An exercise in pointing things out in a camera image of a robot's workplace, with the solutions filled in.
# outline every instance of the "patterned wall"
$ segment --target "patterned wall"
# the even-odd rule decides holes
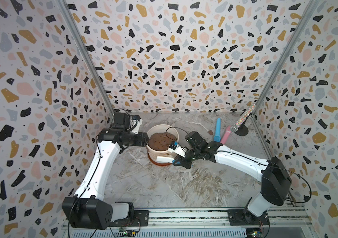
[[[53,2],[0,0],[0,237],[58,237],[107,119]]]
[[[242,111],[309,1],[67,0],[115,108]]]
[[[256,116],[273,155],[310,182],[319,236],[338,237],[338,1],[321,1]],[[308,187],[292,178],[303,201]]]

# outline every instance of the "small brown object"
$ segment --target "small brown object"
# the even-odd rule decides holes
[[[148,146],[153,150],[165,151],[168,150],[169,145],[174,139],[177,140],[177,138],[170,133],[154,133],[149,139]]]

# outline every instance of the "black mounting plate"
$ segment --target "black mounting plate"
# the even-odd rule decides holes
[[[254,226],[254,225],[260,225],[259,221],[262,221],[263,225],[269,225],[269,218],[265,218],[267,215],[266,212],[264,212],[261,216],[256,217],[253,224],[249,224],[244,219],[244,213],[243,209],[230,209],[227,210],[228,214],[228,220],[230,222],[230,226]]]
[[[131,225],[128,226],[148,226],[148,219],[149,219],[149,210],[135,210],[133,215],[134,221]],[[126,224],[129,224],[131,221],[129,219],[119,219],[114,222],[110,223],[111,227],[119,227]]]

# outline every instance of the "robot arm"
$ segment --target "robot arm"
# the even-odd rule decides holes
[[[147,133],[138,132],[141,123],[139,116],[129,118],[125,113],[115,113],[110,128],[99,133],[94,159],[83,182],[74,197],[66,197],[62,203],[62,210],[72,227],[105,230],[110,222],[133,216],[131,202],[107,204],[103,199],[111,167],[124,146],[144,147],[148,144]]]
[[[291,179],[278,158],[274,157],[268,161],[245,155],[216,141],[207,143],[196,131],[190,132],[185,139],[192,148],[186,150],[185,156],[179,154],[173,161],[174,166],[190,169],[194,160],[210,160],[236,168],[262,183],[261,192],[250,199],[243,211],[248,223],[253,223],[256,217],[260,217],[269,207],[284,204]],[[177,143],[172,151],[182,151],[179,147]]]

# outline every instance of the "blue handle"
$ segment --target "blue handle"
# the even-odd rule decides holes
[[[216,141],[216,142],[220,141],[220,118],[217,119],[217,125],[215,127],[214,141]]]

